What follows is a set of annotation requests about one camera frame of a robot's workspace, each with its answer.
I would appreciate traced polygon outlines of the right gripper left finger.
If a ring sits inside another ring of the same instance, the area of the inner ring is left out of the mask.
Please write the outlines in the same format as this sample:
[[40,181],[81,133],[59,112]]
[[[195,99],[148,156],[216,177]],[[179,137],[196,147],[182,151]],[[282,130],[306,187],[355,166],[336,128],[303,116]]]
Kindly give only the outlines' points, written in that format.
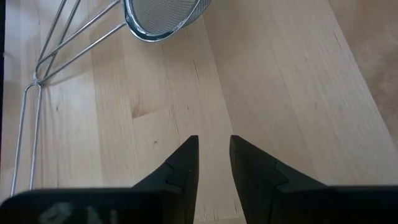
[[39,189],[1,204],[1,223],[193,223],[198,136],[132,187]]

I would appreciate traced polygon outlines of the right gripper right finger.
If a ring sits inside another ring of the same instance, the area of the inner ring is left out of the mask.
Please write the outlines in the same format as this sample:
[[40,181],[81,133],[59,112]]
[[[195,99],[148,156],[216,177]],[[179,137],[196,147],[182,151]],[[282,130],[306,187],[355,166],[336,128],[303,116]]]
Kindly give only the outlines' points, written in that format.
[[237,135],[229,156],[247,223],[397,223],[395,185],[326,185]]

